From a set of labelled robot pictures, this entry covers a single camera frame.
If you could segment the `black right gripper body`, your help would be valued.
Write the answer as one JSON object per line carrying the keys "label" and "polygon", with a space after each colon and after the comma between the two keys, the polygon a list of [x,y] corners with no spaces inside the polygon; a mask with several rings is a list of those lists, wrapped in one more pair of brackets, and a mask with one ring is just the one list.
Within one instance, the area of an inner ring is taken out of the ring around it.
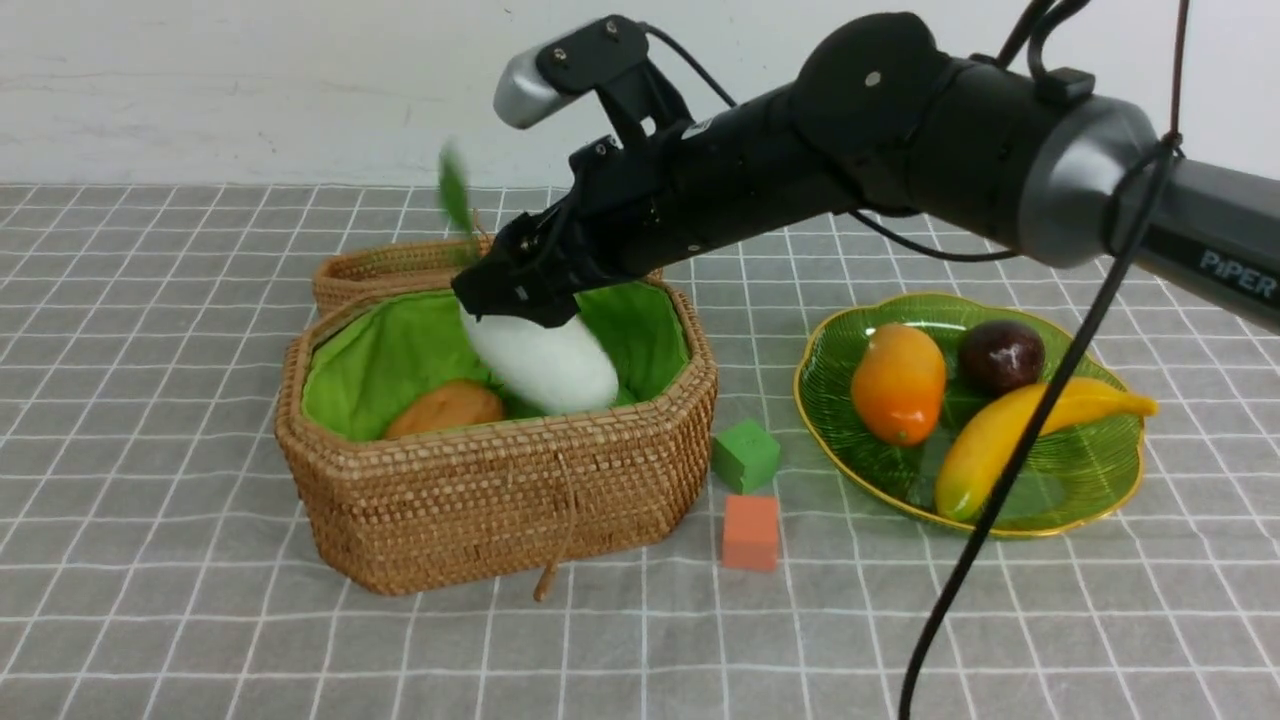
{"label": "black right gripper body", "polygon": [[562,200],[506,227],[552,236],[577,228],[607,245],[623,268],[637,274],[700,254],[696,183],[701,154],[690,138],[658,135],[635,149],[600,140],[580,149],[570,165],[573,184]]}

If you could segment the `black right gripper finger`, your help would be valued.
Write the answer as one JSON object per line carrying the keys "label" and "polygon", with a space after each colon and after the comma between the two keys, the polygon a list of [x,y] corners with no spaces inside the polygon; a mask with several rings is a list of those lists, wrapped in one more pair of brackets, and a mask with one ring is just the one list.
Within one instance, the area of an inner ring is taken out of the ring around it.
{"label": "black right gripper finger", "polygon": [[451,282],[461,306],[472,316],[532,318],[547,309],[547,291],[536,263],[509,243],[494,242]]}
{"label": "black right gripper finger", "polygon": [[561,328],[579,314],[573,293],[549,293],[529,286],[517,286],[512,300],[506,305],[506,315],[522,318],[547,329]]}

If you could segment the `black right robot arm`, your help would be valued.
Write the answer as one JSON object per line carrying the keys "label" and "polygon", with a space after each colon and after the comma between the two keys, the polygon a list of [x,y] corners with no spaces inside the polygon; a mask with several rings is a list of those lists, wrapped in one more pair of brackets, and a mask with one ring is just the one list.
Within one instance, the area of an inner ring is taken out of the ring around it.
{"label": "black right robot arm", "polygon": [[573,186],[522,214],[452,283],[474,315],[554,328],[589,290],[823,214],[927,214],[1053,268],[1117,256],[1155,178],[1137,105],[1088,74],[1020,76],[940,50],[908,12],[828,35],[797,78],[694,120],[649,56],[650,27],[588,22],[508,63],[494,108],[526,129],[594,95],[614,133]]}

